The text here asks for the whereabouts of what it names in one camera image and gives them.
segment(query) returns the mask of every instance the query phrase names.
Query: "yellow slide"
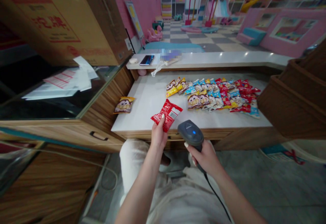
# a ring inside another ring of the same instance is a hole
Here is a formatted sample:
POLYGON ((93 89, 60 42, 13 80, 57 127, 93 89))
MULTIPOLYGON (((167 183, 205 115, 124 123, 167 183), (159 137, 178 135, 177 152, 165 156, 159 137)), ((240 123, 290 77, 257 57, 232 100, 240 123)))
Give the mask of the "yellow slide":
POLYGON ((256 2, 258 2, 258 1, 259 1, 259 0, 251 0, 251 1, 247 2, 247 3, 245 3, 245 4, 242 6, 240 12, 246 13, 246 12, 248 11, 248 9, 250 9, 250 7, 251 7, 252 5, 254 5, 256 2))

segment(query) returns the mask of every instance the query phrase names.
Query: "hand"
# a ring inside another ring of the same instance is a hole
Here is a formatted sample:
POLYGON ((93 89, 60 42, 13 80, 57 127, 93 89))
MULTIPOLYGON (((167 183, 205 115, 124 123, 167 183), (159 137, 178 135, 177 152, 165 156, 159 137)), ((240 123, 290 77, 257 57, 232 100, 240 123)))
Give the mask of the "hand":
POLYGON ((165 121, 165 115, 162 115, 162 118, 157 125, 154 122, 154 125, 152 127, 152 141, 151 146, 157 146, 159 149, 164 149, 167 141, 167 133, 163 131, 163 124, 165 121))
POLYGON ((184 143, 187 150, 191 154, 191 158, 197 166, 199 163, 200 166, 211 176, 217 173, 218 168, 221 168, 222 165, 218 160, 213 145, 209 143, 207 140, 204 140, 202 144, 202 150, 199 152, 193 146, 188 143, 184 143))

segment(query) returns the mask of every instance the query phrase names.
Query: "white counter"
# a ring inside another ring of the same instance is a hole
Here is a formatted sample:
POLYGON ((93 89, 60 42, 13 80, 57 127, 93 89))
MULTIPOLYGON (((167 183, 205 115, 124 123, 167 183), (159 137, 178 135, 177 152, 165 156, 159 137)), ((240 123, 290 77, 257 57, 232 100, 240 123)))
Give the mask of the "white counter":
MULTIPOLYGON (((248 79, 249 83, 263 90, 269 77, 253 73, 236 73, 230 71, 195 71, 195 72, 162 72, 156 77, 150 74, 139 77, 133 84, 128 96, 135 97, 130 114, 119 114, 113 127, 113 132, 151 130, 151 116, 159 113, 166 100, 166 85, 173 79, 185 77, 186 81, 202 78, 223 78, 227 80, 248 79)), ((240 112, 230 113, 228 110, 208 112, 207 110, 187 110, 187 96, 174 94, 168 98, 180 106, 183 111, 178 115, 171 129, 185 121, 192 120, 199 128, 241 128, 241 127, 271 127, 271 123, 260 113, 260 119, 252 118, 240 112)))
MULTIPOLYGON (((134 54, 132 57, 137 58, 139 62, 137 64, 127 63, 129 70, 155 69, 160 61, 160 54, 134 54), (141 66, 139 63, 145 55, 154 55, 155 57, 150 65, 141 66)), ((163 69, 268 66, 284 70, 289 59, 292 57, 263 51, 183 53, 181 61, 164 66, 163 69)))

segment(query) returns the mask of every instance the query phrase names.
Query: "floor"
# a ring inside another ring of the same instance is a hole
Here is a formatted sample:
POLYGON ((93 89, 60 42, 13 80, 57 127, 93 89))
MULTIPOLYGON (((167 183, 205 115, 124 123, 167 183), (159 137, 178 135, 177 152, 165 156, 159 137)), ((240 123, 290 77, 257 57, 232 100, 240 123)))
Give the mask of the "floor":
MULTIPOLYGON (((187 153, 175 154, 181 159, 179 164, 186 165, 187 153)), ((223 151, 217 152, 217 156, 245 197, 268 223, 326 223, 325 166, 274 162, 254 150, 223 151)), ((100 186, 87 216, 111 224, 123 193, 118 154, 112 154, 108 166, 118 173, 118 186, 115 191, 100 186)), ((107 172, 102 185, 111 187, 112 179, 107 172)))
POLYGON ((260 46, 249 46, 236 39, 241 25, 218 25, 216 33, 187 33, 180 28, 182 21, 164 21, 163 42, 194 43, 204 48, 205 52, 242 52, 268 51, 260 46))

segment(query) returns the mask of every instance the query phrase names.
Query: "knee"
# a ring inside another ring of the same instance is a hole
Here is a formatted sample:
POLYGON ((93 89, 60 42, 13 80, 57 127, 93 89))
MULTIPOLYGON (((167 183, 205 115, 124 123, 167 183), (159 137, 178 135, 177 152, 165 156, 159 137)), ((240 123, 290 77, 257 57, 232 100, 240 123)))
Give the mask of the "knee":
POLYGON ((120 158, 130 157, 135 153, 136 150, 148 151, 149 145, 139 139, 127 139, 121 147, 120 158))

